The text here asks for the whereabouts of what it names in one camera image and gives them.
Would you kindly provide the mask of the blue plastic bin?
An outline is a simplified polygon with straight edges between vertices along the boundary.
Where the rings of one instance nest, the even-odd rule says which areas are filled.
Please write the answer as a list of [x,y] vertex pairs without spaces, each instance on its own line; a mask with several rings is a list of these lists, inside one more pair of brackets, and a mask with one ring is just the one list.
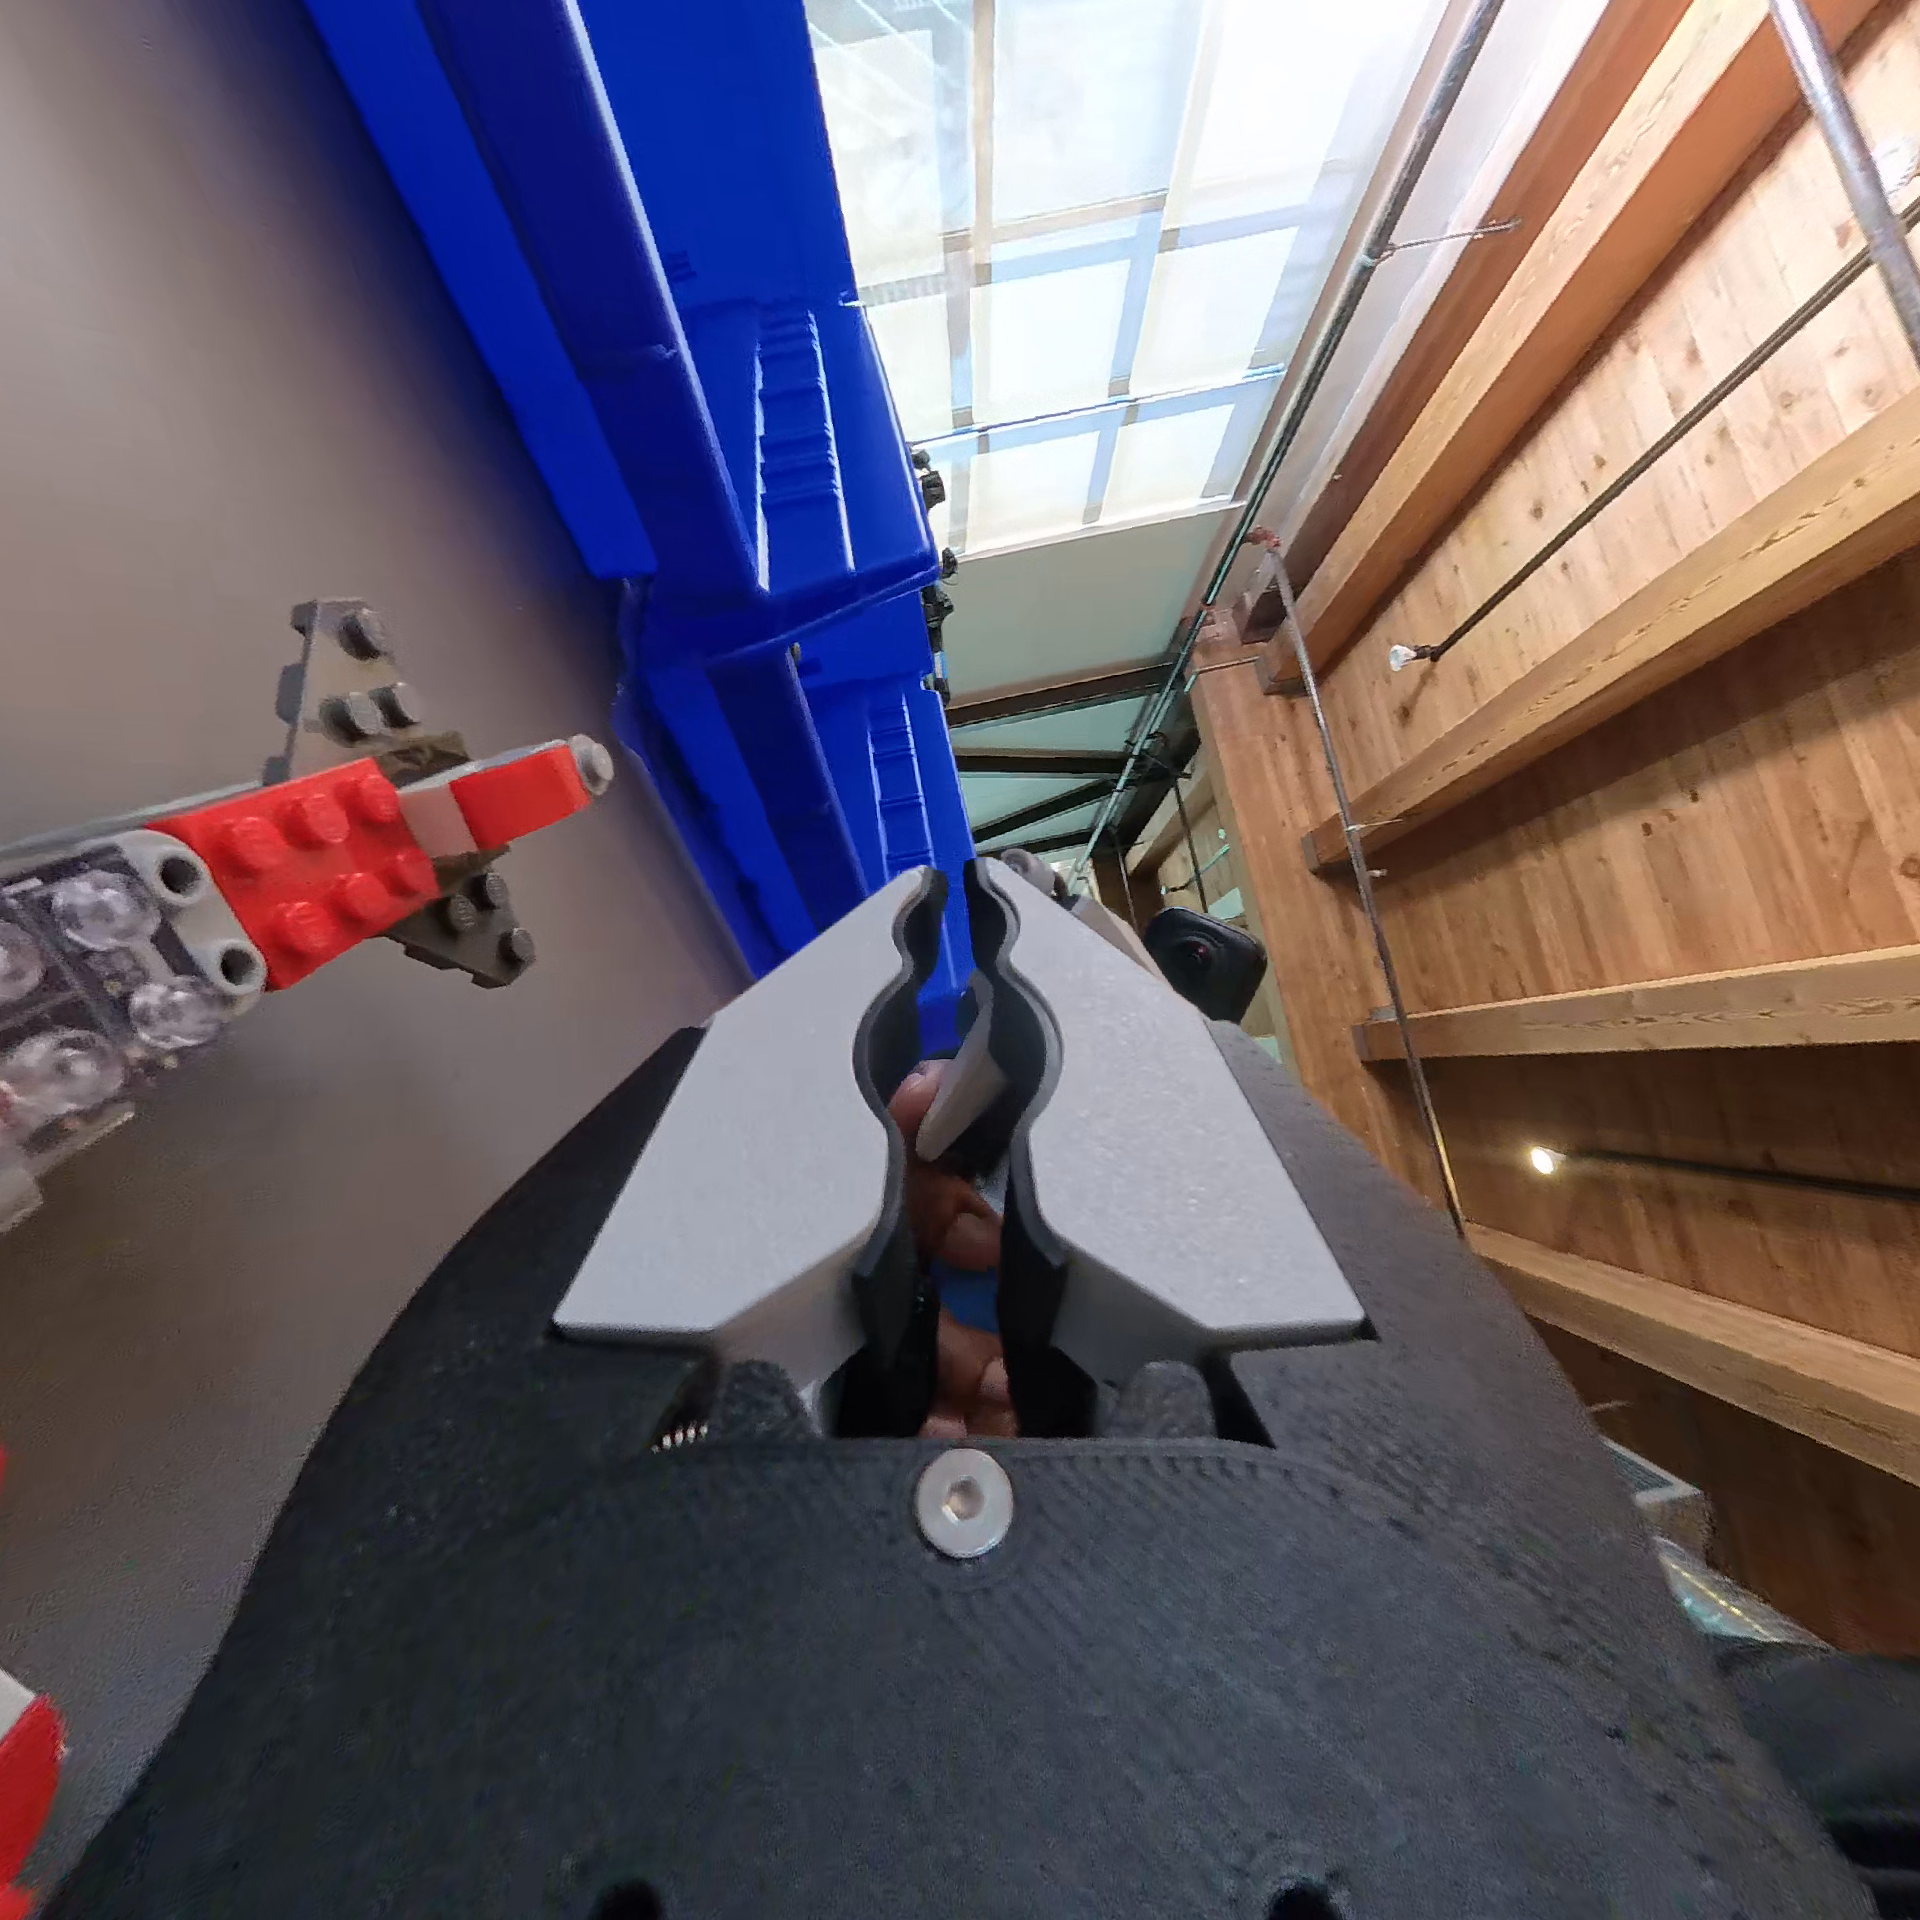
[[940,865],[920,1050],[951,1050],[978,834],[925,590],[788,634],[788,650],[699,656],[695,634],[653,573],[614,590],[614,743],[653,769],[746,968],[770,977],[904,865]]
[[937,584],[800,0],[307,0],[604,584],[828,627]]

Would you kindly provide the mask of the grey desk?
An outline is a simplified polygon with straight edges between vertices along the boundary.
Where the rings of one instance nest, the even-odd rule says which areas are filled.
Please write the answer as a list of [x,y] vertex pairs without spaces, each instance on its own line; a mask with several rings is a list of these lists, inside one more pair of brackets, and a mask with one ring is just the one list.
[[[257,777],[294,600],[375,600],[467,749],[612,738],[587,573],[296,0],[0,9],[0,834]],[[0,1234],[0,1664],[31,1891],[174,1732],[426,1268],[746,968],[653,784],[502,863],[530,968],[266,991]]]

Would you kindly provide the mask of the red white striped brick wing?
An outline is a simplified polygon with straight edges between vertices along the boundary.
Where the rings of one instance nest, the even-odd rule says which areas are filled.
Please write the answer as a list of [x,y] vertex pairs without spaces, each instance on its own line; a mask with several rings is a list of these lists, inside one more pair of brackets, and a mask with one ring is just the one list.
[[49,1698],[0,1666],[0,1892],[23,1892],[20,1868],[43,1847],[62,1805],[67,1719]]

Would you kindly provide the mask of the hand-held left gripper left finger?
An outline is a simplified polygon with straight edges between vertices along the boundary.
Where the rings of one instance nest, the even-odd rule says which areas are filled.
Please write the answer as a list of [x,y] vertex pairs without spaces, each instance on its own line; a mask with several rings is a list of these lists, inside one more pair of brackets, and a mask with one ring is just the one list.
[[920,1065],[937,956],[940,865],[911,865],[738,991],[699,1025],[552,1329],[772,1362],[792,1388],[896,1346],[920,1254],[881,1105]]

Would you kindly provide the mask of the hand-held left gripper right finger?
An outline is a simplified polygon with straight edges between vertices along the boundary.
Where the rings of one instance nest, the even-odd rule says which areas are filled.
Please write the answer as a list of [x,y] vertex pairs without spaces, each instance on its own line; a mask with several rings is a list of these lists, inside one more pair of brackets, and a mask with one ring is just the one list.
[[1004,863],[965,863],[1013,1096],[965,1126],[1004,1166],[993,1329],[1013,1388],[1128,1388],[1359,1338],[1325,1234],[1269,1153],[1207,1019],[1119,939],[1104,940]]

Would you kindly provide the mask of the person's right hand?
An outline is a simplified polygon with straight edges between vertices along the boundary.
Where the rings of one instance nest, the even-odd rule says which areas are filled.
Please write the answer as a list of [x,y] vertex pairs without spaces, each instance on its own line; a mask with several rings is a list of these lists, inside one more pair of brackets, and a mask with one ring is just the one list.
[[[940,1060],[920,1060],[881,1105],[911,1144],[911,1166],[904,1166],[911,1234],[925,1268],[940,1262],[940,1268],[993,1276],[1004,1215],[958,1166],[920,1153],[937,1096],[940,1096]],[[937,1316],[937,1401],[920,1439],[937,1448],[1021,1439],[1004,1338],[958,1329],[951,1310]]]

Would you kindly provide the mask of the silver ventilation duct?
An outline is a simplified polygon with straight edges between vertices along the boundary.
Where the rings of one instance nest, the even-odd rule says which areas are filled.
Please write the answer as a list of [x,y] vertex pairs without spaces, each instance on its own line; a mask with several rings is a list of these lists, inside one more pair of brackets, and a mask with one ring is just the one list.
[[1708,1494],[1673,1474],[1658,1465],[1606,1448],[1634,1494],[1634,1523],[1650,1540],[1650,1564],[1675,1594],[1675,1612],[1717,1642],[1819,1642],[1801,1617],[1708,1574]]

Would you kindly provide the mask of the partly built toy plane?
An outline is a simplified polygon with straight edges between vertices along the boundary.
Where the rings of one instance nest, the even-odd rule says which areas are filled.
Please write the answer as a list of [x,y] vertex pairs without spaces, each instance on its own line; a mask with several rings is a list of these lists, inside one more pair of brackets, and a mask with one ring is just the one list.
[[0,850],[0,1225],[257,991],[358,940],[476,988],[530,968],[502,850],[592,814],[612,743],[476,756],[401,687],[371,600],[296,600],[294,634],[257,784]]

